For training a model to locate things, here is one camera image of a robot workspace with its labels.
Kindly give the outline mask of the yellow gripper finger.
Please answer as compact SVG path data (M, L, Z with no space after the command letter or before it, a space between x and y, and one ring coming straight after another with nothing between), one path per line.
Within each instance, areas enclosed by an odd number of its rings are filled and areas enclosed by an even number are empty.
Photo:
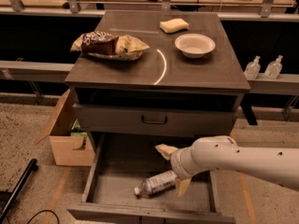
M160 144L155 148L167 161L169 161L171 159L172 154L178 150L177 147L172 147L165 144Z
M189 185L191 184L191 181L192 180L190 178L184 180L181 180L178 177L176 178L175 186L179 197L183 196L186 193Z

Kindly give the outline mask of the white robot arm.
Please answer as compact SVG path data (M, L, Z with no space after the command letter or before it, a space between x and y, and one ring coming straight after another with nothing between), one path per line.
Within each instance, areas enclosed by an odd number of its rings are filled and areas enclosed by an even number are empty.
M178 196L186 193L193 176L205 171L231 170L281 187L299 190L299 149L240 147L227 135L202 137L185 148L155 147L170 161Z

